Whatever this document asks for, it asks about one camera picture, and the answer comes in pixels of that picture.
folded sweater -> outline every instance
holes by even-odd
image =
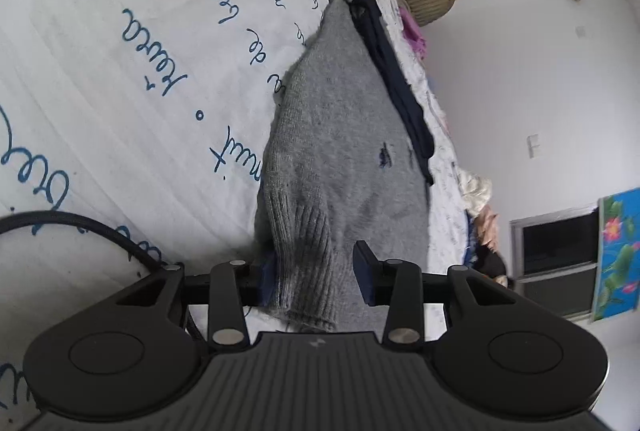
[[[428,187],[402,119],[351,20],[333,0],[292,70],[265,150],[262,187],[278,255],[274,312],[327,331],[382,332],[353,273],[379,259],[426,266]]]

silver screw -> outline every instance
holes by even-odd
[[[237,345],[244,339],[244,334],[235,328],[223,328],[214,332],[212,338],[215,343],[223,346]]]
[[[420,339],[420,334],[413,328],[396,328],[389,332],[389,341],[398,345],[411,345],[417,343]]]

mattress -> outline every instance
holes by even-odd
[[[436,141],[425,252],[443,272],[466,245],[456,157],[394,0],[377,1]],[[0,215],[86,215],[188,273],[251,258],[262,151],[327,3],[0,0]],[[21,376],[28,343],[145,271],[95,234],[52,225],[2,235],[0,270],[0,427],[10,429],[36,414]],[[429,312],[431,336],[440,312]]]

navy blue garment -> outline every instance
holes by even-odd
[[[420,171],[428,185],[433,185],[428,162],[433,156],[433,136],[424,122],[422,107],[402,74],[394,49],[380,23],[380,9],[376,0],[353,0],[351,17],[356,30],[364,41],[373,63],[385,82],[391,102],[400,114],[402,124],[414,147]]]

dark window pane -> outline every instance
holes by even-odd
[[[596,269],[524,283],[524,297],[559,316],[590,311]]]
[[[598,211],[524,227],[524,273],[532,274],[598,260]]]

